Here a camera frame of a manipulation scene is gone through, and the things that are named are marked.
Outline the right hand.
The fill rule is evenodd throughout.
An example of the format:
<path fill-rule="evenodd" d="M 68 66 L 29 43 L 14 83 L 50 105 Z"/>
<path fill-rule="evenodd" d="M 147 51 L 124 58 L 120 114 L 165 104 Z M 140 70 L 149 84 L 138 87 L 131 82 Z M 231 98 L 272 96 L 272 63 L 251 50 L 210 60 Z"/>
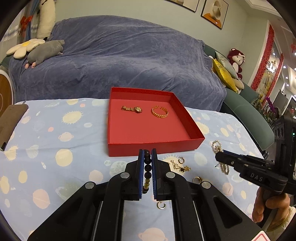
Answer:
<path fill-rule="evenodd" d="M 277 209 L 277 213 L 271 222 L 271 225 L 278 225 L 282 223 L 289 214 L 290 197 L 286 193 L 278 196 L 273 196 L 264 201 L 265 189 L 259 187 L 256 194 L 255 204 L 252 212 L 252 220 L 255 223 L 262 222 L 264 218 L 264 209 Z"/>

